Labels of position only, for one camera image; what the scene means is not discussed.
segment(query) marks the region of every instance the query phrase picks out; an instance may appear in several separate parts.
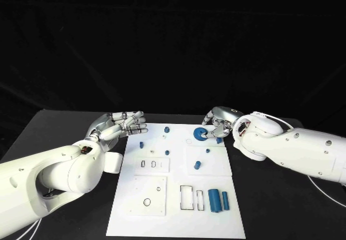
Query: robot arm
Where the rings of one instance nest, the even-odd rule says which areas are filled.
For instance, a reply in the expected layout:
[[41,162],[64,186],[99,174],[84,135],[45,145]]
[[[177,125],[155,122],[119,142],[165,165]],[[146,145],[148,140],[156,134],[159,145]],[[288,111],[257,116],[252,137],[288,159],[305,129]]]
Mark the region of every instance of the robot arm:
[[292,128],[288,130],[267,117],[253,112],[243,115],[227,107],[214,107],[204,116],[216,129],[203,138],[224,137],[231,131],[233,147],[252,160],[267,157],[279,166],[324,180],[346,183],[346,139],[324,132]]
[[[119,172],[122,155],[107,151],[118,138],[148,131],[141,116],[103,114],[73,145],[0,164],[0,239],[87,193],[102,172]],[[53,191],[45,194],[41,186]]]

